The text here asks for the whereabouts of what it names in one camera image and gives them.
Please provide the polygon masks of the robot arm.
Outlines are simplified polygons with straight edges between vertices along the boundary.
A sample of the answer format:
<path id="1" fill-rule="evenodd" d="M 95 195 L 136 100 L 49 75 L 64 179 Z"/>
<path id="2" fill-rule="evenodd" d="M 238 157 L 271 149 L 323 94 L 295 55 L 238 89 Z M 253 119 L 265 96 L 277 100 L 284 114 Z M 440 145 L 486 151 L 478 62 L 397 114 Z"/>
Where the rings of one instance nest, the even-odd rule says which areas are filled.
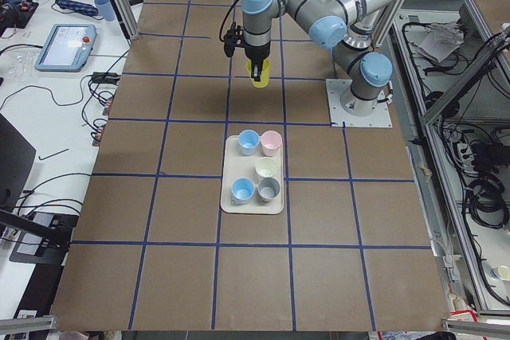
<path id="1" fill-rule="evenodd" d="M 351 78 L 340 97 L 344 111 L 369 116 L 393 68 L 383 54 L 369 50 L 378 21 L 401 0 L 241 0 L 241 46 L 249 60 L 252 83 L 263 87 L 272 21 L 288 14 Z"/>

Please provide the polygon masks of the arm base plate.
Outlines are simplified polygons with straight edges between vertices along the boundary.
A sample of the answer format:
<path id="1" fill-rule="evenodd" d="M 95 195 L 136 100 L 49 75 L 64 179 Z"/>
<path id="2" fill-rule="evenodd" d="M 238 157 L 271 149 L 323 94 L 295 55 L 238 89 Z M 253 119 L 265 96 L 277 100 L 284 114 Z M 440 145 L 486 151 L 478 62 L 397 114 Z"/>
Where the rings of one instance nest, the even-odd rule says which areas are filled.
<path id="1" fill-rule="evenodd" d="M 389 102 L 383 89 L 375 100 L 357 99 L 348 79 L 326 79 L 330 122 L 333 127 L 385 128 L 393 127 Z"/>

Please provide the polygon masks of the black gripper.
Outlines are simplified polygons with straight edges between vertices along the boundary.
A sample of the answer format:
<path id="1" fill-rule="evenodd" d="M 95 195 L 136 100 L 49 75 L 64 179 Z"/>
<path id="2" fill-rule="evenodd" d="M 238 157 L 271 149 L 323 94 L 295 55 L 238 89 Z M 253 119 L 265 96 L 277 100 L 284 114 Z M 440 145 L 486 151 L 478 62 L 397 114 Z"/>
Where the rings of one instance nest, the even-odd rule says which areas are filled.
<path id="1" fill-rule="evenodd" d="M 245 55 L 251 61 L 250 75 L 254 82 L 261 81 L 261 70 L 264 60 L 269 57 L 271 47 L 271 32 L 250 33 L 243 32 Z"/>

